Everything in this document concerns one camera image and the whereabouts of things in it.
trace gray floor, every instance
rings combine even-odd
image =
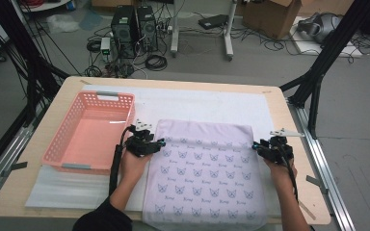
[[[93,16],[86,10],[69,14],[77,21]],[[82,71],[88,65],[86,38],[109,24],[110,19],[103,18],[91,30],[52,37],[77,69]],[[192,25],[197,28],[196,19]],[[236,18],[235,27],[240,27],[240,18]],[[55,66],[75,73],[47,37],[44,39]],[[291,52],[295,52],[291,43],[287,46]],[[229,62],[224,55],[222,38],[200,34],[181,35],[180,53],[176,59],[167,53],[167,69],[161,72],[146,70],[146,78],[281,86],[304,74],[316,59],[315,56],[291,56],[285,49],[270,51],[255,36],[243,41],[234,39],[233,48],[235,56]],[[132,77],[144,79],[145,75],[137,71]],[[12,64],[0,63],[0,138],[25,102]],[[345,58],[334,63],[323,82],[317,125],[317,135],[356,230],[370,230],[370,55],[356,59],[353,64],[349,64]],[[58,218],[0,218],[0,230],[70,230],[74,221]],[[136,229],[145,230],[141,225]],[[279,227],[272,226],[267,230],[279,230]],[[332,222],[327,226],[315,226],[315,230],[337,228]]]

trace table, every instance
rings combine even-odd
[[[85,85],[263,94],[268,102],[269,111],[272,115],[275,128],[284,127],[288,130],[297,131],[296,125],[285,103],[284,96],[277,87],[69,77],[62,85],[52,105],[35,131],[35,134],[30,139],[27,147],[18,160],[19,163],[28,162],[28,166],[26,168],[14,170],[0,191],[0,217],[79,218],[89,211],[77,209],[35,209],[26,208],[24,206],[36,182],[41,166],[41,156],[56,133],[76,93]],[[304,217],[310,224],[328,224],[330,223],[330,213],[320,189],[305,180],[307,175],[314,177],[314,173],[306,156],[302,140],[300,138],[289,138],[288,140],[289,144],[293,146],[296,155],[295,165],[299,170],[297,183],[301,195],[300,201]],[[126,211],[126,214],[134,220],[142,219],[142,215],[139,212]],[[280,223],[280,217],[269,218],[268,222]]]
[[[230,10],[228,14],[227,26],[226,26],[226,29],[224,29],[225,51],[226,51],[226,56],[230,61],[233,59],[233,47],[232,47],[230,32],[232,30],[233,17],[236,12],[236,6],[237,6],[237,1],[232,0],[230,3]],[[178,40],[179,40],[178,14],[180,10],[178,9],[178,7],[179,6],[177,3],[177,0],[173,0],[173,25],[172,25],[172,41],[171,41],[171,53],[173,57],[176,57],[176,52],[178,52]]]

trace computer case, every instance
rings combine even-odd
[[[156,21],[152,7],[141,6],[137,8],[138,23],[140,26],[140,39],[143,45],[143,50],[157,51],[158,40],[156,31]]]
[[[111,22],[111,29],[119,58],[135,58],[135,46],[139,40],[135,8],[133,6],[117,6]]]

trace white towel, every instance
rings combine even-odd
[[[250,126],[160,120],[143,220],[160,230],[254,230],[267,219]]]

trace person's left hand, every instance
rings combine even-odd
[[[125,151],[121,159],[121,181],[137,184],[144,173],[146,163],[151,159],[151,155],[137,157],[129,151]]]

